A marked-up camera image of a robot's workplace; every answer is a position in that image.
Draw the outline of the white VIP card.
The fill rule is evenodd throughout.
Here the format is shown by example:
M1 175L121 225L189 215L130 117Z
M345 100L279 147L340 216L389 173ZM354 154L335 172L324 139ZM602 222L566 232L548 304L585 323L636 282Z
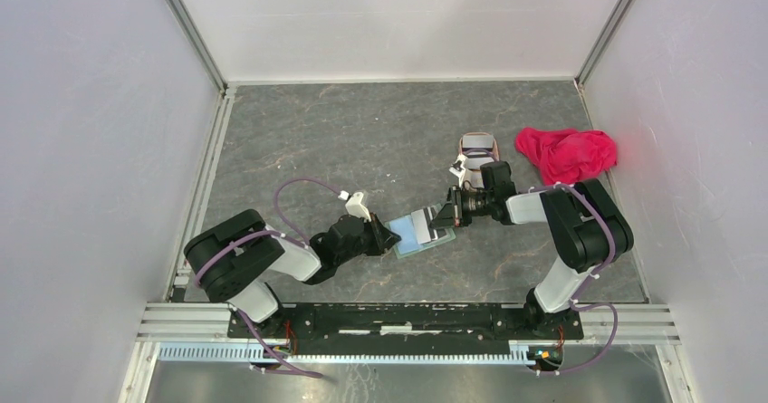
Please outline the white VIP card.
M429 223L429 208L424 207L410 214L414 235L418 245L426 245L434 242L445 234L443 229L431 229Z

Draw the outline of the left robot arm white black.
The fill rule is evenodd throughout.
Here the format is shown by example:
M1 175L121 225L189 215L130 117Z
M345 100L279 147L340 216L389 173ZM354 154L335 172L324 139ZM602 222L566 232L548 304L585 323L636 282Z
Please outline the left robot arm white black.
M344 215L303 243L268 225L247 209L193 237L183 254L196 286L210 302L227 302L250 319L263 337L277 335L284 313L274 291L259 278L266 271L283 273L316 285L332 278L347 262L381 256L401 241L376 215Z

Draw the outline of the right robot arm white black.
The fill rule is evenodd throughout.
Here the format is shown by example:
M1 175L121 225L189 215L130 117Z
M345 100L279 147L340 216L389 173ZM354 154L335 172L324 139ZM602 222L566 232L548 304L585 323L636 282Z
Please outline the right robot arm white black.
M481 187L452 186L446 203L430 220L432 229L464 227L480 216L503 225L545 223L557 252L544 279L529 291L523 326L545 338L566 311L575 311L586 282L634 245L634 234L606 188L596 178L556 183L523 192L505 161L480 167Z

